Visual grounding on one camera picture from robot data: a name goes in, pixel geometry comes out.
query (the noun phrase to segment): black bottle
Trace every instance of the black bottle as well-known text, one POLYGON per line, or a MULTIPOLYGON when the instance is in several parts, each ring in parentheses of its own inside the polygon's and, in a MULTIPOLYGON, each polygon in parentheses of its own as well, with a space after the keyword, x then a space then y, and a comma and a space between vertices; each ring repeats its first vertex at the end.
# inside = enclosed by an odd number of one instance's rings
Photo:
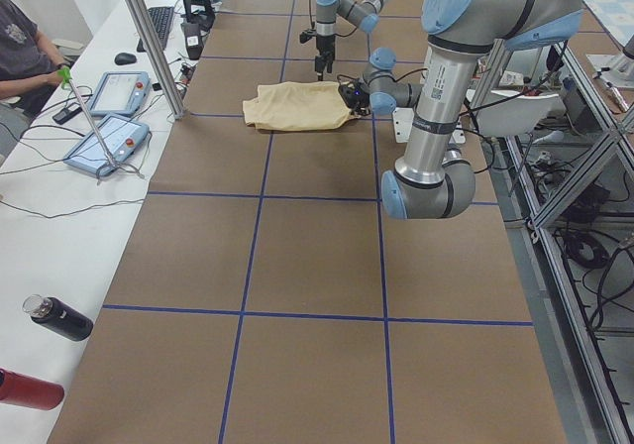
POLYGON ((92 320, 55 297, 31 295, 22 309, 34 322, 75 342, 84 340, 92 331, 92 320))

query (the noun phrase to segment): blue and white device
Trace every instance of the blue and white device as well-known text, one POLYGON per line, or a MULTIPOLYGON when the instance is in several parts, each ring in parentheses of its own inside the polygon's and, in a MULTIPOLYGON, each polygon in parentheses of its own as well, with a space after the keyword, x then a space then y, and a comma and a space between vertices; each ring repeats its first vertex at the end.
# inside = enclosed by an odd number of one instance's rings
POLYGON ((150 90, 147 72, 105 72, 88 102, 95 117, 118 114, 132 117, 143 105, 150 90))
MULTIPOLYGON (((97 128, 117 164, 124 162, 143 143, 150 131, 146 124, 117 114, 104 117, 97 128)), ((108 163, 94 133, 81 139, 66 154, 64 163, 98 177, 110 174, 115 170, 115 167, 108 163)))

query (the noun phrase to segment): beige cloth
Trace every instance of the beige cloth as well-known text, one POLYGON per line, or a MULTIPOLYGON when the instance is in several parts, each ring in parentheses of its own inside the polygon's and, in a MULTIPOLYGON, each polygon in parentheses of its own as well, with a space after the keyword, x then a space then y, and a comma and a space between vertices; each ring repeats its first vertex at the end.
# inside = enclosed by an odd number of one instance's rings
POLYGON ((297 132, 333 130, 355 118, 337 82, 259 85, 258 97, 242 103, 245 122, 257 129, 297 132))

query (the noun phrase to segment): black keyboard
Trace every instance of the black keyboard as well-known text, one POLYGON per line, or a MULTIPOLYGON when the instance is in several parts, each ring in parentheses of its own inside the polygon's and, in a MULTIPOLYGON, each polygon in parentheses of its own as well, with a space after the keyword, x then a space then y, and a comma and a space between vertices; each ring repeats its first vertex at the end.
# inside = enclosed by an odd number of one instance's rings
MULTIPOLYGON (((174 17, 174 8, 173 6, 155 6, 148 8, 148 14, 150 15, 152 23, 155 25, 155 30, 157 30, 160 45, 165 49, 169 32, 171 31, 171 20, 174 17)), ((139 40, 137 53, 143 53, 144 51, 143 41, 139 40)))

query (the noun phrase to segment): red cylinder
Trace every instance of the red cylinder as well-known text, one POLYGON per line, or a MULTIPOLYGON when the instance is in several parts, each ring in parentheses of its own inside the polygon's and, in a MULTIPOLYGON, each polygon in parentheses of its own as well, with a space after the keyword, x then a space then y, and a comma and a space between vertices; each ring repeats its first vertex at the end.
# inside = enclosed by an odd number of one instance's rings
POLYGON ((61 385, 0 368, 0 402, 48 411, 62 400, 61 385))

